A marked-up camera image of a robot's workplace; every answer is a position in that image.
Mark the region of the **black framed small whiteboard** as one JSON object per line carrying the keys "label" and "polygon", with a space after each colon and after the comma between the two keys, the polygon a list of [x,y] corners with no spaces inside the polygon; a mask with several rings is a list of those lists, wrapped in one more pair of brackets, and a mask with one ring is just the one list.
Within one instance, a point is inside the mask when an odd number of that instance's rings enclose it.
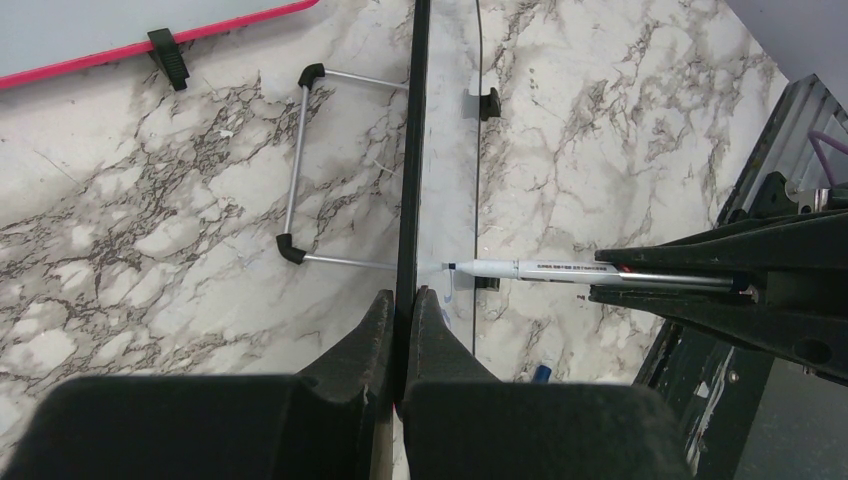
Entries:
{"label": "black framed small whiteboard", "polygon": [[320,79],[344,78],[379,84],[408,94],[398,256],[394,263],[308,253],[294,246],[293,214],[276,238],[287,261],[327,263],[396,273],[393,340],[393,400],[404,398],[412,342],[414,304],[421,288],[440,296],[451,333],[475,350],[476,297],[495,290],[496,280],[477,279],[448,268],[476,258],[481,135],[499,117],[497,89],[482,88],[483,35],[477,1],[418,1],[414,8],[409,80],[406,84],[331,70],[304,68],[302,99]]}

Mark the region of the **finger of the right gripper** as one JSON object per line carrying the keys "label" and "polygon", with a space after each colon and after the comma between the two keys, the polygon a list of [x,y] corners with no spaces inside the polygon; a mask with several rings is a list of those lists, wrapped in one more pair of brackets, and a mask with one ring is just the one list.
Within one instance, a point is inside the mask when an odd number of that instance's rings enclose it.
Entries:
{"label": "finger of the right gripper", "polygon": [[794,362],[847,384],[847,305],[824,299],[755,302],[731,293],[593,286],[589,300],[653,313],[735,347]]}
{"label": "finger of the right gripper", "polygon": [[748,219],[659,246],[595,252],[600,262],[682,270],[845,270],[845,211]]}

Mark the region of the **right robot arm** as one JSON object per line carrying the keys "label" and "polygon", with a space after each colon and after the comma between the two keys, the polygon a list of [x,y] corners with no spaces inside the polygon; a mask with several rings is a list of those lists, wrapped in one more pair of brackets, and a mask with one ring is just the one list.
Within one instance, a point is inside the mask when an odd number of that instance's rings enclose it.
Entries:
{"label": "right robot arm", "polygon": [[594,286],[595,303],[650,312],[847,382],[847,187],[793,192],[768,174],[728,224],[660,246],[602,250],[597,259],[660,273],[716,275],[711,291]]}

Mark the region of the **blue marker cap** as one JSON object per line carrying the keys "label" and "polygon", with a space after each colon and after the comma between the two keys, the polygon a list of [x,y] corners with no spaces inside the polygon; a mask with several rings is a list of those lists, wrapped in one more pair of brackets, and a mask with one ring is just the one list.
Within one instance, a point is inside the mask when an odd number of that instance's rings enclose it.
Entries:
{"label": "blue marker cap", "polygon": [[552,375],[552,369],[547,365],[540,364],[536,367],[531,381],[533,383],[540,383],[540,384],[548,383],[550,381],[551,375]]}

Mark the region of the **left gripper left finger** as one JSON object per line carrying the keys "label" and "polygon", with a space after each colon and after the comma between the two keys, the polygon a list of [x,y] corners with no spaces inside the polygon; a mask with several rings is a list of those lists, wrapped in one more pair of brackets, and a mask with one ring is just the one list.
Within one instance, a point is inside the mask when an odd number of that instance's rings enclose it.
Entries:
{"label": "left gripper left finger", "polygon": [[394,302],[295,374],[88,376],[39,405],[7,479],[388,479]]}

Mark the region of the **whiteboard marker pen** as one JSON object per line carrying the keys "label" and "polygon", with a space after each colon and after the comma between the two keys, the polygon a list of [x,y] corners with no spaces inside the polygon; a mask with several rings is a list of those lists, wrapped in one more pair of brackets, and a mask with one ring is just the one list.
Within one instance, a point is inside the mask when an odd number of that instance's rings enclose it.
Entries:
{"label": "whiteboard marker pen", "polygon": [[743,274],[716,276],[693,273],[645,272],[604,262],[475,259],[467,262],[445,263],[443,268],[474,277],[526,282],[721,293],[740,293],[751,288],[751,282]]}

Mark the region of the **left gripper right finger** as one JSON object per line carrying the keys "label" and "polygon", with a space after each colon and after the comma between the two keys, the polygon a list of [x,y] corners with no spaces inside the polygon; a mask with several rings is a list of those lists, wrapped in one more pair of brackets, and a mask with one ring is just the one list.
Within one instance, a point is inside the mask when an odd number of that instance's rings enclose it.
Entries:
{"label": "left gripper right finger", "polygon": [[655,391],[498,380],[419,290],[401,409],[413,479],[689,479],[677,422]]}

